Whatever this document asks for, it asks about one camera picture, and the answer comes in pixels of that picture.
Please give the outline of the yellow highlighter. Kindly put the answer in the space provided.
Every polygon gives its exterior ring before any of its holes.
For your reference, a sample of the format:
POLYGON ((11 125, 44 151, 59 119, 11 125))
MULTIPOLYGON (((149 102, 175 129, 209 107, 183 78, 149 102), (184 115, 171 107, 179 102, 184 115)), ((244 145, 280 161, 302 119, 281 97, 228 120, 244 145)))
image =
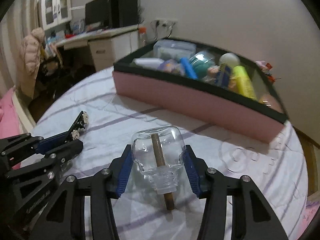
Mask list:
POLYGON ((236 81, 238 93, 244 97, 257 101, 251 80, 243 66, 238 65, 233 68, 233 77, 236 81))

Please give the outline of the clear skull glass bottle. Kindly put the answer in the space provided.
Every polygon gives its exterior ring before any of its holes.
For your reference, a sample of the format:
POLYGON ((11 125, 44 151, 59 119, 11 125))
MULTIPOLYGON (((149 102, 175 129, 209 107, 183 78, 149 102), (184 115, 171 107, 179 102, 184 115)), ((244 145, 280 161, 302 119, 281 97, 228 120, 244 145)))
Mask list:
POLYGON ((168 211, 175 208, 173 193, 178 188, 178 170, 184 166, 186 145, 176 126, 136 132, 131 139, 133 162, 137 170, 162 195, 168 211))

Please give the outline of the teal tape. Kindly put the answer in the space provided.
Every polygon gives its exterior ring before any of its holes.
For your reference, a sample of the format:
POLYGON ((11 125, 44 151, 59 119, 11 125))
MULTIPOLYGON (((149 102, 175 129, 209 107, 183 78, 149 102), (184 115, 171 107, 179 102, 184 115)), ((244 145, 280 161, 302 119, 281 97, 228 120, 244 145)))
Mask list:
POLYGON ((216 65, 215 56, 206 50, 200 51, 192 56, 189 59, 189 63, 199 79, 207 75, 208 68, 216 65))

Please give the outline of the pink black storage box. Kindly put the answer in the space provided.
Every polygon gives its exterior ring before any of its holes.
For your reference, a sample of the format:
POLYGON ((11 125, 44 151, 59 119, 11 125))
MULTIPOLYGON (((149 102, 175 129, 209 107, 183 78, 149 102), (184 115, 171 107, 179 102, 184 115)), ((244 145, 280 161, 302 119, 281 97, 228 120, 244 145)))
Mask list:
POLYGON ((289 117, 276 91, 254 62, 240 57, 243 66, 260 78, 264 94, 281 105, 279 113, 259 101, 202 81, 193 80, 132 63, 153 53, 148 44, 114 63, 113 79, 118 95, 163 107, 176 113, 220 126, 261 142, 271 142, 285 127, 289 117))

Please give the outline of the white glass door cabinet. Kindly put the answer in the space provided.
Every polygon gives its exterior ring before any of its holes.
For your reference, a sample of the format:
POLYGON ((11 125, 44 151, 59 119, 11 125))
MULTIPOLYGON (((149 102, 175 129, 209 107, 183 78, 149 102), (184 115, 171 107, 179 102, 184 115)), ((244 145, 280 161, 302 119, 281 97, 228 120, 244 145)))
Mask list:
POLYGON ((39 0, 39 19, 43 30, 71 22, 71 0, 39 0))

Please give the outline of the pink block donut toy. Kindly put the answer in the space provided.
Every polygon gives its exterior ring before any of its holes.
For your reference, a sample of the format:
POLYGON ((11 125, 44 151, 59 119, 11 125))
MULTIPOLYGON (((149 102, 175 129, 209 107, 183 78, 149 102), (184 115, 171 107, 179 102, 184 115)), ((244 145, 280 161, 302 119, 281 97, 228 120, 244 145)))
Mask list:
POLYGON ((161 63, 157 70, 179 76, 185 76, 184 67, 173 59, 169 59, 161 63))

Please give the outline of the red toy crate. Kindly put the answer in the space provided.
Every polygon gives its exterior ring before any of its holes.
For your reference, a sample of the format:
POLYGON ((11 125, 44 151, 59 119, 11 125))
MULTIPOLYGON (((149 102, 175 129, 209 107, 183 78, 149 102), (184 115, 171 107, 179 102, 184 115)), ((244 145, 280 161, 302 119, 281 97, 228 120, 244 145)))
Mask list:
POLYGON ((272 70, 272 65, 266 61, 256 61, 256 65, 259 67, 259 69, 264 73, 264 75, 268 78, 270 83, 274 84, 277 78, 274 78, 271 70, 272 70))

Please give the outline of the black computer tower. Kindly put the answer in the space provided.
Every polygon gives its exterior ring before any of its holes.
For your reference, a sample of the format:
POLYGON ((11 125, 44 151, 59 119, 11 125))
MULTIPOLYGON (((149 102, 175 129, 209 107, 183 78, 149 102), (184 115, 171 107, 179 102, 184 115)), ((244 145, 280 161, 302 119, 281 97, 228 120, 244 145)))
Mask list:
POLYGON ((110 0, 111 28, 122 28, 139 23, 138 0, 110 0))

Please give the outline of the blue gold harmonica box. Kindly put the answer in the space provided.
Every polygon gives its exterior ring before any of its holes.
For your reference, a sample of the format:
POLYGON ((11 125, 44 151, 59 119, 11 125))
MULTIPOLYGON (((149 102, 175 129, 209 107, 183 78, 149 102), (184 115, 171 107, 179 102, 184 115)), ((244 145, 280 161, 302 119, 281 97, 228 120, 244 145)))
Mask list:
POLYGON ((231 75, 232 75, 232 68, 225 63, 221 64, 219 66, 219 71, 216 74, 214 84, 217 87, 227 89, 229 86, 231 75))

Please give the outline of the white round lamp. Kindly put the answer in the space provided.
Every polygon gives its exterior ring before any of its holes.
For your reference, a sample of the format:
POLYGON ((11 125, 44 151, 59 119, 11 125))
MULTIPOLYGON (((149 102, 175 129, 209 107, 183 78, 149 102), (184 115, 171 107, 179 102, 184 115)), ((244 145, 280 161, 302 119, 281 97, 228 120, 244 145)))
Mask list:
POLYGON ((219 65, 226 64, 227 66, 234 68, 240 65, 240 59, 234 53, 225 53, 221 55, 219 59, 219 65))

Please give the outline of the pink puffer jacket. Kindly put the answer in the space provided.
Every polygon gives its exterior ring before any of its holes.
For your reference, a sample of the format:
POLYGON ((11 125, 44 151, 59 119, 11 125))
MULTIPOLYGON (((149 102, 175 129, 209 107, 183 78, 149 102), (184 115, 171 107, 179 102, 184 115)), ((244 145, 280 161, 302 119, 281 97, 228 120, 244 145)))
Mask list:
POLYGON ((31 99, 34 97, 44 38, 44 30, 36 28, 22 40, 20 46, 21 62, 17 68, 18 82, 22 93, 31 99))

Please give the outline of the white mini hair dryer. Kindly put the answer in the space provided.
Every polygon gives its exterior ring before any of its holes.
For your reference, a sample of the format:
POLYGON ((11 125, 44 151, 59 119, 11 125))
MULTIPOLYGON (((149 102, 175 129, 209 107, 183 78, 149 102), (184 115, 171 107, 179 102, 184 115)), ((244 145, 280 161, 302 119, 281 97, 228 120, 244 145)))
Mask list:
POLYGON ((164 63, 163 59, 149 57, 149 58, 137 58, 132 61, 137 66, 149 69, 157 69, 161 64, 164 63))

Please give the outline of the clear box with teal item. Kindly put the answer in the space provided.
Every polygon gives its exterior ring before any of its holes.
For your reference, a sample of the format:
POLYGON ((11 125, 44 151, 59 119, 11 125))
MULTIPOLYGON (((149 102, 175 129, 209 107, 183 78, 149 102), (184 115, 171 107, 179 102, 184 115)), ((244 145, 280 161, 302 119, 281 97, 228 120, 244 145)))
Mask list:
POLYGON ((181 58, 191 58, 196 54, 196 45, 190 42, 176 40, 159 40, 153 45, 153 56, 164 61, 181 58))

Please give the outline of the rose gold cylinder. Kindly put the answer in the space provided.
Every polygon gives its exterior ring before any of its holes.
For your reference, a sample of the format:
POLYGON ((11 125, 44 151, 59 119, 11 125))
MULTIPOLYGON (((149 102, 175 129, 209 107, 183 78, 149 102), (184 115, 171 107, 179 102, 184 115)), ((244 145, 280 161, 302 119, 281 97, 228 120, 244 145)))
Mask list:
POLYGON ((266 105, 267 107, 279 112, 284 113, 281 105, 279 102, 274 98, 271 94, 264 94, 260 99, 259 102, 266 105))

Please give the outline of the blue plastic tool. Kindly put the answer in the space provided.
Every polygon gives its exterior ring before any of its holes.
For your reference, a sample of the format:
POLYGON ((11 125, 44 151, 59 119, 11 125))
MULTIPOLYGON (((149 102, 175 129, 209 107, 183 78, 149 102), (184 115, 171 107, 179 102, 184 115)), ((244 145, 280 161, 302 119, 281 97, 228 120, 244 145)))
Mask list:
POLYGON ((180 64, 184 68, 186 77, 193 79, 193 80, 198 80, 198 76, 197 76, 196 72, 194 71, 192 65, 190 64, 188 58, 182 57, 180 59, 180 64))

